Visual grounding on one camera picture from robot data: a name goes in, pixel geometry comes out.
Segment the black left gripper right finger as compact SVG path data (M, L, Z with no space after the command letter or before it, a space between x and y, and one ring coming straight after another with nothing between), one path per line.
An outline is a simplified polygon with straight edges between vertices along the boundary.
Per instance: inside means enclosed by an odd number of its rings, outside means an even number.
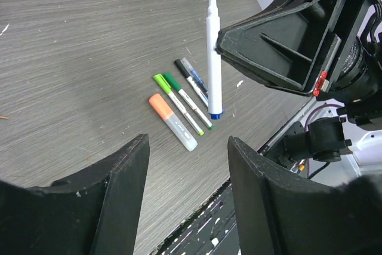
M381 176L331 187L227 143L242 254L380 254Z

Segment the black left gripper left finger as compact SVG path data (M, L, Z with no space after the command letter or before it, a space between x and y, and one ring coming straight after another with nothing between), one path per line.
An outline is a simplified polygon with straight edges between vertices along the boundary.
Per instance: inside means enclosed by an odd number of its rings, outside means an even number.
M1 253L133 254L149 156L139 134L47 187L1 182Z

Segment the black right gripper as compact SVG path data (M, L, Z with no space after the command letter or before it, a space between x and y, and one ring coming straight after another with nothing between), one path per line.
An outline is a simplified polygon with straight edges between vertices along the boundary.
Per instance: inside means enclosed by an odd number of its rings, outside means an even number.
M379 102L381 0L346 0L335 25L341 38L330 71L323 45L344 0L274 0L260 14L219 31L221 58L269 88L317 100Z

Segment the white marker blue end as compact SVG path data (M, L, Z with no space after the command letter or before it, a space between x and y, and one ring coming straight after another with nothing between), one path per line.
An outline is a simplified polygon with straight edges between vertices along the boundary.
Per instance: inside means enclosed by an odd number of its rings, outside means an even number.
M217 52L220 31L217 0L208 0L206 17L207 68L208 68L208 112L211 119L218 120L223 114L221 55Z

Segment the blue transparent gel pen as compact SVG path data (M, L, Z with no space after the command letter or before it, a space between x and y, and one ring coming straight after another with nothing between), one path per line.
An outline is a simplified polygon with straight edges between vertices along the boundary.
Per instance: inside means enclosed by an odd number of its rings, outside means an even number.
M208 90L207 90L206 85L204 84L203 80L201 79L201 77L199 76L197 71L194 69L194 67L189 63L188 59L183 57L181 59L181 62L183 64L183 66L187 69L187 71L192 75L194 81L199 86L199 88L202 90L204 95L206 97L208 97Z

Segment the grey highlighter orange tip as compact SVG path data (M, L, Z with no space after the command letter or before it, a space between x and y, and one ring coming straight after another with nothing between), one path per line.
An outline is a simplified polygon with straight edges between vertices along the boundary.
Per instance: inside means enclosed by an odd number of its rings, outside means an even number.
M198 145L197 141L180 121L177 115L172 111L162 96L159 93L154 94L149 98L149 103L183 144L183 146L188 151L193 151Z

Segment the white marker black end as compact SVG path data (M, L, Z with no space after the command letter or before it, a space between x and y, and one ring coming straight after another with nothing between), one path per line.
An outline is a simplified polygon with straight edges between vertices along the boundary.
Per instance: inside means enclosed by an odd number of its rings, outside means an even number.
M186 81L192 86L195 93L199 96L199 98L202 100L204 105L208 107L208 98L204 94L204 92L201 90L201 88L197 85L197 83L194 81L192 75L188 72L188 70L184 67L181 60L177 59L174 61L175 66L178 68L180 73L183 75L183 77L186 79Z

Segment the white marker dark green end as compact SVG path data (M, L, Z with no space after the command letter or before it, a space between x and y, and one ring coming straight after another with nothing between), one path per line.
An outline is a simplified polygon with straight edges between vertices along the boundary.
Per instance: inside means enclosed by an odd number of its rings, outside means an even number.
M176 92L181 95L183 100L189 105L189 107L194 111L195 114L201 119L201 121L208 127L209 130L214 128L211 121L204 115L198 105L190 98L190 96L184 91L181 85L175 80L175 78L169 73L165 72L163 74L166 81L170 84L170 86L176 90Z

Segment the white marker lime end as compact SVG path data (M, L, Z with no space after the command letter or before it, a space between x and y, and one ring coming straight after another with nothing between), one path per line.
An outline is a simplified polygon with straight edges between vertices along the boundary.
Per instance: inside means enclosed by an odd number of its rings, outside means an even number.
M177 109L181 112L181 114L187 119L189 124L193 127L193 129L196 131L196 133L199 136L204 135L204 131L202 128L196 123L196 121L191 117L187 109L184 107L182 102L177 98L177 96L173 93L170 84L167 82L167 80L164 78L162 74L156 74L153 76L153 79L157 82L157 84L163 89L165 94L172 100L172 102L175 104Z

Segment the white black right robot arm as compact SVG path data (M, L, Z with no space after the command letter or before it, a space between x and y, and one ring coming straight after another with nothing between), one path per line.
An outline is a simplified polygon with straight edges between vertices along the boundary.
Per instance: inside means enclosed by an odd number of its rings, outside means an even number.
M345 123L381 128L381 0L273 0L219 31L216 46L255 82L336 108L336 116L293 124L260 151L293 173L310 159L329 165L350 154Z

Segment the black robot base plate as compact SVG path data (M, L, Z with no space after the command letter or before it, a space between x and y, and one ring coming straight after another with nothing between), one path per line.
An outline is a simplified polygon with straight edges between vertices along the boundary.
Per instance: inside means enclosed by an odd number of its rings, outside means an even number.
M227 179L152 254L218 254L223 241L235 237L232 184Z

